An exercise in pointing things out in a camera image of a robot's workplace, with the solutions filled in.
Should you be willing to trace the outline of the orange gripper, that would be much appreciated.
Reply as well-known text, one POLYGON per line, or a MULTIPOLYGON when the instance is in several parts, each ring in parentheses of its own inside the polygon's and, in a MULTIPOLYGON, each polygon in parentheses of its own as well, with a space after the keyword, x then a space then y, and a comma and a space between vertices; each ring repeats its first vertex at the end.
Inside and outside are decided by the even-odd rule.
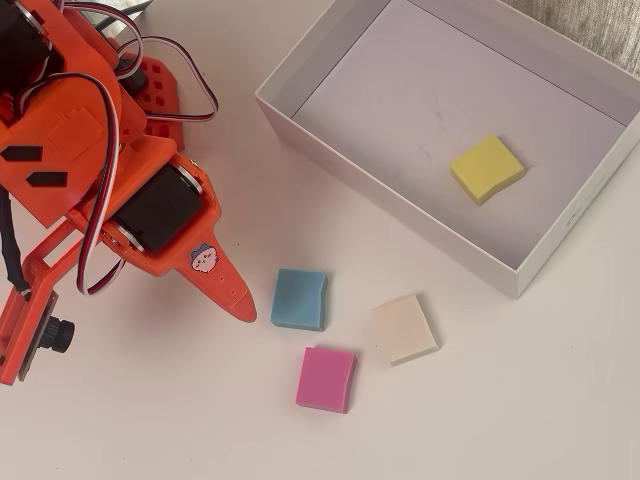
POLYGON ((169 138, 143 135, 119 154, 101 239, 154 276, 176 270, 232 317, 257 318, 248 285, 213 235, 220 208, 206 172, 169 138))

